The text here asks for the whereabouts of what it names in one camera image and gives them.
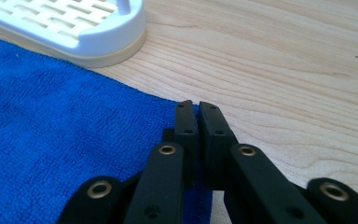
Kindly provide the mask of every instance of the white plastic dish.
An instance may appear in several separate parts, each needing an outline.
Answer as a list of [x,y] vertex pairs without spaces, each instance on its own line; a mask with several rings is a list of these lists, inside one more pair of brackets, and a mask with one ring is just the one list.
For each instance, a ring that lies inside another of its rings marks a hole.
[[143,1],[0,0],[0,33],[80,66],[105,67],[143,45]]

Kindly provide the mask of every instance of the small hole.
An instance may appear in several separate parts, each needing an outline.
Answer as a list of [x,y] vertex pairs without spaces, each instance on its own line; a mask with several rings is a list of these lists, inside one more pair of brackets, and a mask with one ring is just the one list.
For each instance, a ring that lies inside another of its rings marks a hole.
[[348,193],[340,188],[339,186],[332,183],[323,183],[320,186],[320,190],[327,197],[337,200],[337,201],[347,201],[349,199]]
[[93,193],[101,193],[106,191],[106,186],[105,185],[98,185],[95,186],[95,188],[92,190]]
[[240,148],[238,148],[238,151],[243,156],[254,156],[255,155],[255,150],[250,147],[240,147]]
[[299,209],[297,207],[288,207],[288,208],[286,208],[286,212],[289,214],[290,217],[293,217],[296,219],[304,218],[303,211],[301,211],[301,209]]
[[89,187],[87,194],[92,199],[100,199],[108,195],[112,190],[112,185],[105,180],[97,181]]
[[171,147],[171,146],[164,146],[158,149],[159,153],[164,154],[164,155],[171,155],[173,153],[175,153],[176,148],[175,147]]
[[159,208],[158,205],[149,205],[146,207],[145,209],[145,216],[150,218],[150,219],[154,219],[159,217],[159,215],[161,214],[161,209]]

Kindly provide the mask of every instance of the white soap dish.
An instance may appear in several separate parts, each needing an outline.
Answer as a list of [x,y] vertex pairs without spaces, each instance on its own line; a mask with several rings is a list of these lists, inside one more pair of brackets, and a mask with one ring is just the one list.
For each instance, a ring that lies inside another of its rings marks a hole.
[[0,0],[0,33],[84,67],[130,58],[145,41],[142,0]]

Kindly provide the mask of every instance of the blue microfiber cloth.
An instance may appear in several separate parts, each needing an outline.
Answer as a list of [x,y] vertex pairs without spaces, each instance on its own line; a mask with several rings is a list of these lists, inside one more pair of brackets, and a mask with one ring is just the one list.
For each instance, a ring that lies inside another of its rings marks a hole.
[[[142,170],[175,105],[0,40],[0,223],[55,223],[86,180]],[[187,190],[184,222],[209,223],[211,203]]]

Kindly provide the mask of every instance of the wooden table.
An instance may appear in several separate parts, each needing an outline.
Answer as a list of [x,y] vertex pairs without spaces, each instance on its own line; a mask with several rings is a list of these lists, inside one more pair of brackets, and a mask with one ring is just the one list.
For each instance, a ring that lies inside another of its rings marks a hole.
[[[174,101],[220,106],[292,182],[358,191],[358,1],[145,0],[147,37],[93,69]],[[212,223],[229,223],[221,193]]]

